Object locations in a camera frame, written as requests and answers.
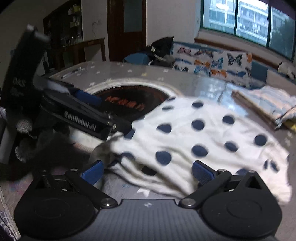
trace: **pen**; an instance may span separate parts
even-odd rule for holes
[[[69,73],[64,74],[64,75],[61,77],[61,79],[64,79],[64,78],[68,77],[69,75],[71,75],[71,74],[73,74],[73,73],[75,73],[76,71],[79,71],[79,70],[81,70],[81,67],[79,67],[78,69],[75,69],[75,70],[73,70],[73,71],[71,71],[71,72],[69,72]]]

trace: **navy blue dot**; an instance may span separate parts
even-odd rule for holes
[[[153,169],[151,169],[147,166],[144,166],[141,171],[142,171],[142,173],[144,173],[148,176],[155,176],[157,173],[156,171],[154,171]]]
[[[192,147],[192,152],[197,157],[205,157],[208,154],[207,149],[205,149],[203,146],[196,145]]]
[[[236,152],[238,150],[238,147],[236,146],[236,144],[233,142],[229,142],[229,141],[227,141],[224,144],[224,147],[231,152]]]
[[[201,131],[205,127],[205,124],[202,120],[195,120],[191,123],[191,125],[193,129],[198,131]]]
[[[232,125],[232,124],[234,124],[235,119],[234,119],[234,117],[232,117],[232,116],[230,116],[230,115],[226,115],[226,116],[223,117],[222,121],[223,121],[224,123],[226,123],[226,124],[230,124],[230,125]]]
[[[200,108],[200,107],[203,107],[203,103],[201,101],[196,101],[196,102],[193,102],[192,103],[192,107],[194,108]]]
[[[257,135],[254,139],[254,142],[257,146],[264,146],[267,142],[267,138],[265,135]]]
[[[117,163],[121,163],[121,160],[115,159],[113,162],[110,163],[110,165],[108,167],[113,167],[115,166]]]
[[[172,109],[174,109],[173,106],[165,106],[165,107],[163,107],[162,111],[167,111],[167,110],[172,110]]]
[[[176,99],[176,97],[170,97],[166,101],[173,101],[174,99]]]
[[[237,171],[237,174],[240,176],[244,176],[248,171],[248,169],[242,168]]]
[[[129,133],[127,133],[126,135],[124,135],[123,137],[125,139],[132,139],[133,135],[135,134],[136,130],[135,129],[131,129],[131,131]]]
[[[127,159],[130,160],[135,160],[135,157],[132,155],[132,153],[130,152],[124,152],[121,154],[121,158],[126,157]]]
[[[172,127],[169,124],[159,125],[156,129],[161,130],[165,133],[170,133],[172,130]]]
[[[162,165],[167,165],[172,160],[172,156],[166,151],[158,151],[155,154],[155,158]]]
[[[138,121],[139,120],[143,120],[145,118],[145,116],[141,116],[139,119],[137,119]]]
[[[263,169],[266,170],[267,169],[267,166],[268,166],[268,160],[266,160],[263,164]]]
[[[275,172],[279,172],[279,168],[277,166],[277,164],[274,161],[270,162],[270,166],[271,168],[275,171]]]

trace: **wooden door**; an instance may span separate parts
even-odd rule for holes
[[[120,61],[146,46],[146,0],[107,0],[110,61]]]

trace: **window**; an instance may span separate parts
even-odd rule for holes
[[[271,8],[271,32],[269,47],[276,52],[293,57],[293,46],[295,42],[295,21],[275,8]]]
[[[226,23],[234,25],[235,16],[227,14]]]
[[[202,27],[245,38],[293,59],[296,38],[291,14],[293,18],[259,0],[237,0],[237,6],[236,0],[203,0],[203,6]]]

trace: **black circular base plate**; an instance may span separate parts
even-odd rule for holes
[[[90,200],[78,193],[41,188],[21,198],[14,220],[22,235],[60,239],[87,227],[94,213]]]
[[[142,85],[125,85],[95,94],[102,98],[101,112],[135,121],[164,102],[169,96],[162,91]]]
[[[214,195],[205,201],[201,213],[214,230],[244,239],[274,234],[282,218],[271,194],[255,188]]]

